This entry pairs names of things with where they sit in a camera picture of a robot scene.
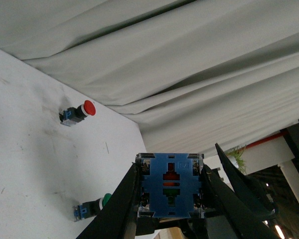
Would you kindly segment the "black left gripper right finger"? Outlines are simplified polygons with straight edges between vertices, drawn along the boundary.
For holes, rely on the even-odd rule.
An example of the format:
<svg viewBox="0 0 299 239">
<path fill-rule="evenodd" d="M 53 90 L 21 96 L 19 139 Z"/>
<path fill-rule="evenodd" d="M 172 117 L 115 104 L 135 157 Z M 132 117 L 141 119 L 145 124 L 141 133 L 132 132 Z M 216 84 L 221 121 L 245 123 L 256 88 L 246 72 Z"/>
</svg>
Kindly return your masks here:
<svg viewBox="0 0 299 239">
<path fill-rule="evenodd" d="M 237 238 L 239 239 L 278 239 L 276 233 L 257 219 L 251 210 L 235 193 L 210 169 L 204 165 L 202 176 L 211 190 L 211 196 L 220 205 Z"/>
</svg>

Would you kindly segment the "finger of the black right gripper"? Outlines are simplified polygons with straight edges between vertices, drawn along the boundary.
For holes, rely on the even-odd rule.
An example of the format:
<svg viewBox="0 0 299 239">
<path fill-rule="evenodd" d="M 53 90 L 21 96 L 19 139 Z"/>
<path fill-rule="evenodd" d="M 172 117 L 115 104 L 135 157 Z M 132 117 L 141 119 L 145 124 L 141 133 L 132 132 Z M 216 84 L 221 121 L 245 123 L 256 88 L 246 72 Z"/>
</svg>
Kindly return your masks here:
<svg viewBox="0 0 299 239">
<path fill-rule="evenodd" d="M 279 212 L 277 204 L 269 199 L 264 187 L 254 177 L 241 173 L 229 160 L 219 144 L 215 144 L 222 167 L 236 196 L 260 220 L 272 220 Z"/>
</svg>

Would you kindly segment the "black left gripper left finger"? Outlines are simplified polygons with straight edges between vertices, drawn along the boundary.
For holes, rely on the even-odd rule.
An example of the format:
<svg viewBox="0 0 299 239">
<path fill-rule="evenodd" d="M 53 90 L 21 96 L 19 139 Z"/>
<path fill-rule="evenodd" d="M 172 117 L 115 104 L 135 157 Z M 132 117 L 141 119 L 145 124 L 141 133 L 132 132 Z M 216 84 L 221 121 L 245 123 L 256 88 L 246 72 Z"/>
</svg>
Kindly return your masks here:
<svg viewBox="0 0 299 239">
<path fill-rule="evenodd" d="M 113 195 L 77 236 L 79 239 L 134 239 L 140 193 L 140 166 L 132 164 Z"/>
</svg>

